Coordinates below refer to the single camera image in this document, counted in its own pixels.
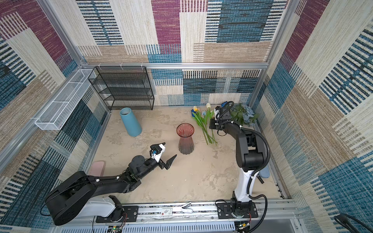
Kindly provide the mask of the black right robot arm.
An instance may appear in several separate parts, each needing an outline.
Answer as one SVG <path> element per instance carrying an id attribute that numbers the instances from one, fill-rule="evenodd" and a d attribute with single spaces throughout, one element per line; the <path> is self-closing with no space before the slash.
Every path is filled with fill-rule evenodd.
<path id="1" fill-rule="evenodd" d="M 230 200 L 232 217 L 258 217 L 253 200 L 255 180 L 270 160 L 271 149 L 266 138 L 258 131 L 245 128 L 233 120 L 211 119 L 209 128 L 223 131 L 236 141 L 236 162 L 240 168 L 239 181 Z"/>

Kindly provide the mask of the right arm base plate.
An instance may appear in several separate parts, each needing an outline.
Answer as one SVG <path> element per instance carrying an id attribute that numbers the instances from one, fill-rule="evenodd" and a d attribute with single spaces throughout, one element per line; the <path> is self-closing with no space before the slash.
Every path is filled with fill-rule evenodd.
<path id="1" fill-rule="evenodd" d="M 256 204 L 253 201 L 249 202 L 238 202 L 238 203 L 226 203 L 217 202 L 215 206 L 218 211 L 219 219 L 230 219 L 230 218 L 258 218 L 258 212 Z"/>

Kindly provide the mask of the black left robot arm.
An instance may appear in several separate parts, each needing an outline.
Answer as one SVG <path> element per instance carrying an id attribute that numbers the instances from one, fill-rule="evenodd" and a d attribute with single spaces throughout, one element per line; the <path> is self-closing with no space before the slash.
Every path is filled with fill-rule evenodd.
<path id="1" fill-rule="evenodd" d="M 135 156 L 128 168 L 116 176 L 93 176 L 78 171 L 53 189 L 45 198 L 54 225 L 61 226 L 77 217 L 97 216 L 110 222 L 124 222 L 129 217 L 116 193 L 130 193 L 155 168 L 169 169 L 176 156 L 167 162 L 161 156 L 165 143 L 150 146 L 150 157 Z"/>

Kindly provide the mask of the pink ribbed glass vase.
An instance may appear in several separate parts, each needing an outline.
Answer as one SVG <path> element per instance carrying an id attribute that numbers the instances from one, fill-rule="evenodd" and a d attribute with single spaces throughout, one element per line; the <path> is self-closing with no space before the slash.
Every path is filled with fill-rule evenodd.
<path id="1" fill-rule="evenodd" d="M 193 134 L 194 127 L 189 123 L 180 124 L 176 132 L 179 138 L 178 148 L 182 154 L 191 154 L 194 151 Z"/>

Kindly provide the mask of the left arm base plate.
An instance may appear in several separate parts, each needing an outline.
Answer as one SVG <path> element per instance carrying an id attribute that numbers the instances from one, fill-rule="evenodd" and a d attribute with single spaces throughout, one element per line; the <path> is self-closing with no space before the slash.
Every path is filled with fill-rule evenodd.
<path id="1" fill-rule="evenodd" d="M 98 216 L 95 223 L 128 223 L 136 222 L 139 206 L 124 206 L 116 208 L 108 217 Z"/>

